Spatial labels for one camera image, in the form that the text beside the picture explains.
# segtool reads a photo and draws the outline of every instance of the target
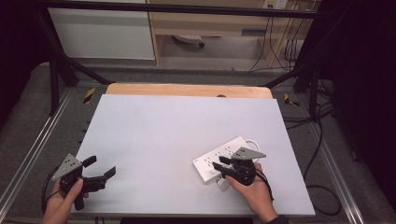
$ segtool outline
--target power strip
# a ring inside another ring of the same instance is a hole
[[[219,156],[231,158],[231,156],[240,147],[251,149],[248,143],[241,137],[237,137],[234,140],[218,147],[205,155],[192,161],[201,178],[207,183],[209,180],[220,176],[220,172],[215,170],[212,162],[223,164],[219,161]]]

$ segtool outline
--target white tabletop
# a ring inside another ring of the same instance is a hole
[[[85,215],[250,216],[232,188],[204,184],[192,161],[237,136],[256,141],[282,215],[313,216],[276,100],[103,95],[77,158],[96,155],[87,177],[113,166],[106,188],[90,194]]]

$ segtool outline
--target power outlet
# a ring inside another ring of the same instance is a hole
[[[285,9],[288,0],[265,0],[262,8]]]
[[[220,163],[219,156],[231,158],[231,156],[240,147],[251,149],[248,143],[241,137],[237,137],[234,140],[217,147],[214,150],[206,153],[205,155],[192,161],[201,178],[207,183],[209,180],[220,176],[220,172],[215,170],[212,162]]]
[[[288,0],[276,0],[274,4],[274,9],[285,9]]]
[[[276,0],[265,0],[264,5],[262,5],[262,8],[273,9],[275,4],[276,4]]]

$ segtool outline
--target human hand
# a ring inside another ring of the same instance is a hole
[[[262,165],[255,162],[256,169],[262,171]],[[231,187],[238,191],[247,202],[249,208],[259,217],[263,222],[269,222],[278,217],[275,208],[273,207],[270,193],[265,183],[256,176],[254,182],[245,186],[230,176],[226,176]]]
[[[53,187],[52,195],[47,204],[46,213],[44,214],[43,224],[50,223],[67,223],[67,219],[70,214],[74,200],[81,192],[83,180],[79,179],[75,185],[69,190],[67,195],[60,191],[61,186],[59,185],[59,179],[55,182]]]

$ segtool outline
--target cabinet door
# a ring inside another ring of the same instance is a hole
[[[144,0],[106,2],[146,3]],[[147,12],[58,8],[49,12],[70,57],[154,59]]]

